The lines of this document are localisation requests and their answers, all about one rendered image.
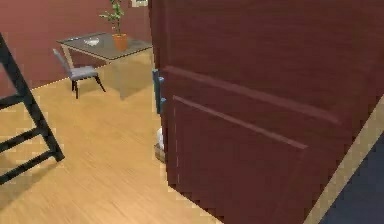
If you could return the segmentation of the green plant in orange pot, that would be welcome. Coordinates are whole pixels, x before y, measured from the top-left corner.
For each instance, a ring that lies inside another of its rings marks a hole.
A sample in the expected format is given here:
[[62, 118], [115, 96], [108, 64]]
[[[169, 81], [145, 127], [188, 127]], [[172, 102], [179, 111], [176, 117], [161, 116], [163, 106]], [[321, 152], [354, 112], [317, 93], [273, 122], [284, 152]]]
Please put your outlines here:
[[100, 14], [99, 17], [106, 19], [111, 24], [113, 30], [112, 39], [115, 47], [119, 51], [125, 51], [128, 43], [127, 35], [121, 31], [121, 19], [125, 15], [121, 8], [121, 1], [122, 0], [109, 0], [112, 5], [112, 10], [105, 11], [103, 14]]

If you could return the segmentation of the white and grey bin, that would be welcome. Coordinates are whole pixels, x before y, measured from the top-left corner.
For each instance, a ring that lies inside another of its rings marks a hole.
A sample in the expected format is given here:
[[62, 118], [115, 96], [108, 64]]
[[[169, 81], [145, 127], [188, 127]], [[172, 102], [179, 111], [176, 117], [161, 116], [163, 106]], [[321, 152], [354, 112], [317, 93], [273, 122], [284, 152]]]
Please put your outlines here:
[[154, 146], [155, 156], [162, 163], [165, 162], [165, 151], [164, 151], [164, 142], [163, 142], [163, 134], [162, 128], [159, 128], [156, 132], [157, 143]]

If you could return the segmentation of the grey chair with black legs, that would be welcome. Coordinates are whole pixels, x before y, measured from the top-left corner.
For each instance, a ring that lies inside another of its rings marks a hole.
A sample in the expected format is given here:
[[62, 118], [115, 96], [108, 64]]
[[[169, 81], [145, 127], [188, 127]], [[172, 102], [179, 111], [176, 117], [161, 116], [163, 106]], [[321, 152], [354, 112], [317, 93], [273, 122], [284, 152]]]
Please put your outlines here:
[[79, 98], [78, 82], [80, 80], [94, 78], [95, 81], [98, 83], [98, 85], [101, 87], [101, 89], [105, 91], [105, 88], [101, 83], [99, 73], [96, 71], [94, 67], [83, 66], [83, 67], [77, 67], [77, 68], [70, 68], [69, 64], [64, 60], [63, 56], [59, 53], [57, 49], [53, 49], [53, 54], [60, 61], [60, 64], [64, 68], [69, 79], [71, 80], [71, 88], [75, 92], [76, 98]]

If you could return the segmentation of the grey glass top table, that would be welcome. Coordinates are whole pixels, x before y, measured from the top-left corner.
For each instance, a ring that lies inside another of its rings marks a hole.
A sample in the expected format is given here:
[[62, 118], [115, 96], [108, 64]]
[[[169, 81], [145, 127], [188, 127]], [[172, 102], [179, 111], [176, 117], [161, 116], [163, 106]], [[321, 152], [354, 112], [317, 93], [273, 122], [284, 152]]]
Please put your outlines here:
[[[96, 46], [89, 46], [84, 40], [89, 38], [98, 38], [100, 42]], [[70, 37], [58, 40], [64, 52], [65, 58], [71, 68], [73, 68], [73, 60], [69, 50], [80, 52], [94, 58], [113, 63], [127, 56], [150, 49], [152, 45], [148, 42], [129, 38], [127, 40], [128, 47], [125, 51], [119, 51], [114, 44], [112, 35], [109, 33], [99, 32], [91, 33], [83, 36]]]

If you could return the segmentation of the black ladder shelf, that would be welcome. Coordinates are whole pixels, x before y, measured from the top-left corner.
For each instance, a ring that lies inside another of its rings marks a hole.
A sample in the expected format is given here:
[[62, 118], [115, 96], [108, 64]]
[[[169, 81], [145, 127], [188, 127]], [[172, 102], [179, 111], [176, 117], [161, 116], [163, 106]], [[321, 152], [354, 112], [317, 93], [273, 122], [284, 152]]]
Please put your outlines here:
[[23, 172], [26, 172], [32, 167], [42, 163], [49, 157], [53, 157], [57, 162], [60, 162], [65, 158], [65, 156], [38, 103], [36, 102], [31, 90], [29, 89], [15, 59], [13, 58], [2, 33], [0, 33], [0, 64], [3, 66], [7, 73], [8, 79], [16, 89], [15, 94], [0, 98], [0, 110], [6, 109], [19, 103], [23, 103], [35, 124], [34, 128], [25, 131], [15, 137], [12, 137], [4, 142], [1, 142], [0, 153], [9, 150], [12, 147], [15, 147], [38, 135], [42, 136], [46, 145], [48, 146], [47, 151], [6, 172], [5, 174], [0, 175], [0, 185], [2, 185], [22, 174]]

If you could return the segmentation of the dark red wooden cupboard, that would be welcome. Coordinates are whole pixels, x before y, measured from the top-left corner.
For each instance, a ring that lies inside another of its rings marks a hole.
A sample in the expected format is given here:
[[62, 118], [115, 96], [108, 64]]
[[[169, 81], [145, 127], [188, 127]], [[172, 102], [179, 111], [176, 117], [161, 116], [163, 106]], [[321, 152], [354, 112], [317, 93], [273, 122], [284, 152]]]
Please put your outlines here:
[[149, 0], [167, 181], [304, 224], [384, 95], [384, 0]]

